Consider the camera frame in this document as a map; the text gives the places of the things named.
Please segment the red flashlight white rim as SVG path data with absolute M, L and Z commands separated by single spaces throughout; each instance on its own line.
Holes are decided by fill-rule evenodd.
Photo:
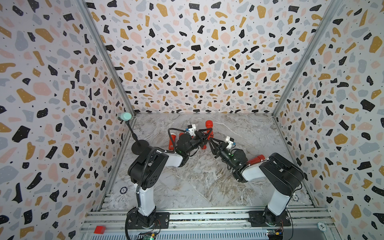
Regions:
M 175 149 L 175 140 L 176 140 L 176 135 L 171 134 L 170 141 L 169 141 L 169 150 L 173 151 Z

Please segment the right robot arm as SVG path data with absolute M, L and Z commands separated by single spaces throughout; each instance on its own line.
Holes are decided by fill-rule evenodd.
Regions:
M 274 186 L 273 195 L 264 212 L 253 222 L 271 227 L 283 224 L 283 219 L 288 215 L 287 205 L 305 178 L 303 171 L 278 153 L 269 157 L 259 155 L 248 160 L 243 150 L 233 148 L 231 141 L 213 138 L 209 140 L 209 145 L 214 157 L 220 158 L 227 165 L 238 182 L 247 183 L 266 178 Z

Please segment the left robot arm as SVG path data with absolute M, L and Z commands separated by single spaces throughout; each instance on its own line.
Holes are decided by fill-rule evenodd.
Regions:
M 128 175 L 136 187 L 137 206 L 127 213 L 126 229 L 150 229 L 157 223 L 154 186 L 165 167 L 183 167 L 192 152 L 208 143 L 213 129 L 169 128 L 173 150 L 147 146 L 131 164 Z

